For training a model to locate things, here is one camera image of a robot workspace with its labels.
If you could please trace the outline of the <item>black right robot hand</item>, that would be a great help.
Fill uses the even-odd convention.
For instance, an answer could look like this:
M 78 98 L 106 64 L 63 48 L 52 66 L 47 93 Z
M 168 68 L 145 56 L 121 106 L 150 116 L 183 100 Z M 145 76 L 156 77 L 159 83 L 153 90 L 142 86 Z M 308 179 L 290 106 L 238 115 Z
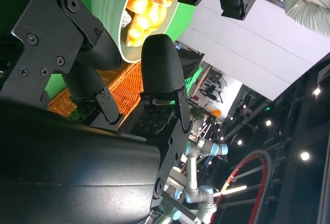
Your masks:
M 168 35 L 142 47 L 132 134 L 99 75 L 120 51 L 81 0 L 1 0 L 1 223 L 139 223 L 192 128 Z

